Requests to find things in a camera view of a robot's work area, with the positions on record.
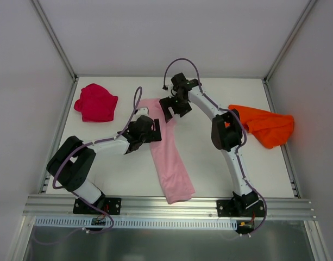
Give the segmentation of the pink t shirt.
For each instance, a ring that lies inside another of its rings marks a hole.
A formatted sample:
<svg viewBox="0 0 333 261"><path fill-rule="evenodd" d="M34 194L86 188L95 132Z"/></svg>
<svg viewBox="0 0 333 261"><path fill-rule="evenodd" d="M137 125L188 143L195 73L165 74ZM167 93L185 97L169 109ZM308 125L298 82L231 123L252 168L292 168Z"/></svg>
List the pink t shirt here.
<svg viewBox="0 0 333 261"><path fill-rule="evenodd" d="M151 142L149 147L167 203L187 201L192 198L195 189L175 144L176 121L165 121L157 98L143 99L139 108L143 107L148 108L151 118L159 120L161 141Z"/></svg>

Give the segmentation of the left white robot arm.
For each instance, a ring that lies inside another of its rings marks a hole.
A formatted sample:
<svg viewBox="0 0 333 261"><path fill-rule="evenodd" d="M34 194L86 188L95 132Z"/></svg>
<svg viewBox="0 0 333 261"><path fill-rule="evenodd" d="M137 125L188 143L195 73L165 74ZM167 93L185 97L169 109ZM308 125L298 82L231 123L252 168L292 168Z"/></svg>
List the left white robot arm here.
<svg viewBox="0 0 333 261"><path fill-rule="evenodd" d="M67 138L48 162L46 170L55 183L60 183L55 189L63 188L77 197L73 214L120 215L122 199L107 197L87 177L97 153L125 155L143 144L161 140L159 119L142 115L110 138L87 144L76 136Z"/></svg>

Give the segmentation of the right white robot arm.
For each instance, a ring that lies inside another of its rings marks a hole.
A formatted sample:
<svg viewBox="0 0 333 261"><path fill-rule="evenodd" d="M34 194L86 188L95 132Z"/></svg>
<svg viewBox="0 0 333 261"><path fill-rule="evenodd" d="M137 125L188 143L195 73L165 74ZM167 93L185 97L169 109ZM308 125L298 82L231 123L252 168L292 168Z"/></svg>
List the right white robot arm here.
<svg viewBox="0 0 333 261"><path fill-rule="evenodd" d="M226 205L218 207L218 213L242 217L256 215L260 210L259 195L250 183L240 155L247 136L239 113L221 108L204 92L198 79L188 80L183 73L172 77L171 84L164 84L162 89L168 92L168 97L159 101L166 122L172 119L173 114L183 117L189 113L191 103L211 120L211 141L224 156L233 183L233 197Z"/></svg>

